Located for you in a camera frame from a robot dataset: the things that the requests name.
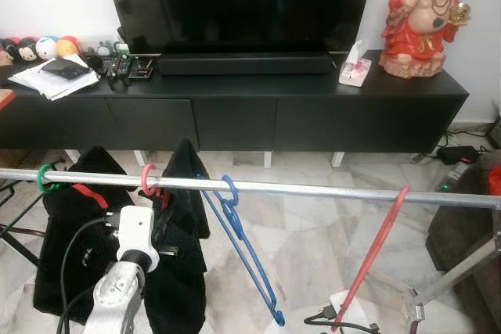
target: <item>black wallet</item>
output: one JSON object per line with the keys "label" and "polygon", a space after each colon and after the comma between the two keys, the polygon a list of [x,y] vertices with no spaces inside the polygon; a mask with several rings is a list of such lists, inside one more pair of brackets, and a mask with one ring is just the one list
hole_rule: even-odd
{"label": "black wallet", "polygon": [[73,80],[74,78],[80,77],[82,74],[88,74],[90,72],[90,68],[81,66],[71,60],[61,58],[45,64],[41,69],[51,74],[64,77],[67,80]]}

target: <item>power adapter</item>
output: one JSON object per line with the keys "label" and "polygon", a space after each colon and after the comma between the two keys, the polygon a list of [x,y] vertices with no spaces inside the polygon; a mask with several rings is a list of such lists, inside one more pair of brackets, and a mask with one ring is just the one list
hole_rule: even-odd
{"label": "power adapter", "polygon": [[444,164],[456,164],[460,161],[474,163],[480,156],[473,146],[453,146],[437,150],[437,158]]}

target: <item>black cloth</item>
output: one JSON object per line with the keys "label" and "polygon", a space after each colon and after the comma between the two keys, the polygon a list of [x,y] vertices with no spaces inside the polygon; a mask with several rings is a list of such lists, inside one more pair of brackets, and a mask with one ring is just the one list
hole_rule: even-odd
{"label": "black cloth", "polygon": [[[93,148],[82,155],[70,171],[102,174],[125,174],[120,165],[103,148]],[[107,210],[120,211],[133,205],[126,189],[117,186],[86,185],[100,194],[110,205],[103,209],[95,199],[67,186],[44,196],[49,223],[41,248],[40,264],[34,291],[34,307],[41,312],[61,314],[59,275],[64,253],[75,232],[92,219],[104,217]],[[68,302],[88,287],[97,283],[112,260],[116,260],[117,240],[112,230],[95,224],[83,232],[69,253],[65,269],[65,290]],[[81,300],[70,312],[70,319],[85,322],[92,310],[92,294]]]}
{"label": "black cloth", "polygon": [[[188,140],[178,142],[162,176],[208,178],[202,161]],[[196,334],[205,321],[207,271],[199,239],[210,235],[200,191],[169,189],[166,210],[153,198],[155,226],[153,246],[177,247],[178,256],[160,255],[155,271],[146,276],[144,303],[155,334]]]}

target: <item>cabinet leg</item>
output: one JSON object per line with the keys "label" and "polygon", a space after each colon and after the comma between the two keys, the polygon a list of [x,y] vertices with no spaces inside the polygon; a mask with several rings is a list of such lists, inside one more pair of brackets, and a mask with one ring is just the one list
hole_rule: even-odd
{"label": "cabinet leg", "polygon": [[80,158],[80,152],[75,149],[65,149],[64,150],[68,157],[71,159],[71,162],[76,163],[78,158]]}
{"label": "cabinet leg", "polygon": [[148,163],[148,156],[146,155],[146,151],[144,150],[134,150],[135,158],[138,161],[139,166],[146,166]]}
{"label": "cabinet leg", "polygon": [[341,162],[343,161],[343,157],[344,157],[344,152],[334,153],[332,161],[330,162],[330,164],[332,164],[332,167],[338,168],[341,165]]}
{"label": "cabinet leg", "polygon": [[265,168],[272,168],[272,152],[265,152]]}

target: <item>soundbar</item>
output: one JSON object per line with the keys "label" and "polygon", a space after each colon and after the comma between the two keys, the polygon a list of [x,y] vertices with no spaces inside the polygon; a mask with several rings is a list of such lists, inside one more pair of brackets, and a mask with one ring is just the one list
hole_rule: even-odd
{"label": "soundbar", "polygon": [[158,70],[166,76],[221,74],[326,74],[333,69],[326,53],[163,54]]}

